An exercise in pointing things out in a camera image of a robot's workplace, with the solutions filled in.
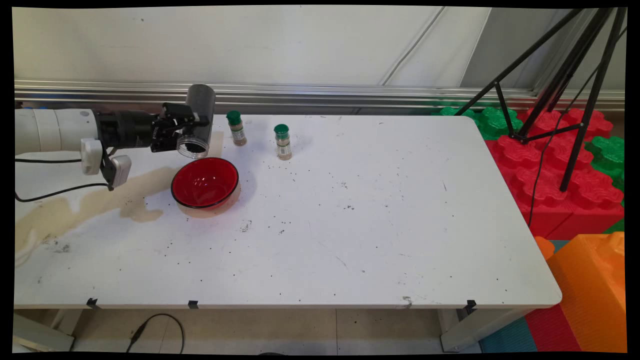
orange foam block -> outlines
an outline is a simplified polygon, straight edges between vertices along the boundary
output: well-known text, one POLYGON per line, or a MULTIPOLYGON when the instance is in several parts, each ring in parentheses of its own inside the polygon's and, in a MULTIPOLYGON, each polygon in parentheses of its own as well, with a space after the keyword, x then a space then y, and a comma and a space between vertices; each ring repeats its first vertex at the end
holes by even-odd
POLYGON ((547 263, 580 348, 627 352, 625 233, 578 235, 547 263))

red bowl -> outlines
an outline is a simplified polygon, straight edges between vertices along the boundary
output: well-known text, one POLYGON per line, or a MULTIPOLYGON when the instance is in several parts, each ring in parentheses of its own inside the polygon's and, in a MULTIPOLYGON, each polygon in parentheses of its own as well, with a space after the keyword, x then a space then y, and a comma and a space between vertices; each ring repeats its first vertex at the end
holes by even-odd
POLYGON ((238 186, 236 167, 220 158, 192 161, 180 169, 171 182, 171 195, 188 208, 216 209, 238 186))

jar label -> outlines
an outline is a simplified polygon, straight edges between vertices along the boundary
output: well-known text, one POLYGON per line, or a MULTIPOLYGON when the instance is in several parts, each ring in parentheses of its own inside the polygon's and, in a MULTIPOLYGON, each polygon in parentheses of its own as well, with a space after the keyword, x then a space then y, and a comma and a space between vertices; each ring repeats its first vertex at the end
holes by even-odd
POLYGON ((244 128, 240 130, 231 130, 231 135, 234 136, 234 141, 240 141, 244 139, 244 128))
POLYGON ((288 143, 285 146, 278 145, 278 155, 286 156, 286 155, 289 155, 290 153, 291 153, 291 144, 288 143))

metal rail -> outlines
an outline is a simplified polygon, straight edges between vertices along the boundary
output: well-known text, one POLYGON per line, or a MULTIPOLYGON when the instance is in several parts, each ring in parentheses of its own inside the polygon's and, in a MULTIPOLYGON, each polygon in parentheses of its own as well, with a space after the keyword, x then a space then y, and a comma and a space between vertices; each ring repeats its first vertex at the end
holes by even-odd
MULTIPOLYGON (((184 102, 191 83, 124 83, 96 81, 14 80, 15 101, 29 106, 103 107, 138 104, 153 107, 162 102, 184 102)), ((368 114, 418 115, 440 111, 446 106, 460 107, 475 96, 478 88, 415 88, 396 86, 305 86, 208 84, 216 91, 216 113, 240 110, 245 113, 340 113, 363 108, 368 114)), ((522 89, 502 89, 508 106, 516 111, 534 105, 536 93, 522 89)), ((559 106, 569 103, 575 90, 567 90, 559 106)), ((582 94, 575 104, 584 108, 589 97, 582 94)), ((499 107, 495 91, 485 94, 472 108, 499 107)), ((624 111, 624 91, 601 91, 596 109, 624 111)))

table leg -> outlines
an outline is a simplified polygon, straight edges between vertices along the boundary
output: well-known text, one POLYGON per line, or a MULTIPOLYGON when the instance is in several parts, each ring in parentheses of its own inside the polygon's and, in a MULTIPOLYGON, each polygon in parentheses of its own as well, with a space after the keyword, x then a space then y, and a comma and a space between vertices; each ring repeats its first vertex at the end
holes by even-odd
POLYGON ((440 337, 444 352, 459 352, 477 343, 511 322, 523 317, 533 309, 476 309, 458 323, 448 322, 440 337))

